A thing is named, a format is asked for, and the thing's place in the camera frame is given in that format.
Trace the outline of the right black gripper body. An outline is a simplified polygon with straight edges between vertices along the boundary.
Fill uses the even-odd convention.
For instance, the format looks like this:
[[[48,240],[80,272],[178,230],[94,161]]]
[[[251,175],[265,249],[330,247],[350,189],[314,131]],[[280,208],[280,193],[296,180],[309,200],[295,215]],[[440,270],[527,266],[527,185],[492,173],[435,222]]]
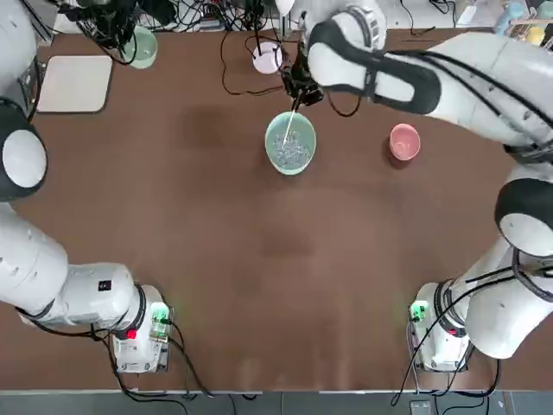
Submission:
[[[289,80],[293,86],[312,86],[314,81],[308,68],[307,56],[299,50],[289,70]]]

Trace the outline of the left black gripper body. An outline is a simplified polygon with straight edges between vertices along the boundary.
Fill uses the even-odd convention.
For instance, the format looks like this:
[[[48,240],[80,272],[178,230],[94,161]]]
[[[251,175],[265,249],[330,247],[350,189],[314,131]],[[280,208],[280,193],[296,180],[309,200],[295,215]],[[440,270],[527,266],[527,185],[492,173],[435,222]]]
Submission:
[[[92,35],[98,43],[127,43],[134,30],[133,3],[95,3]]]

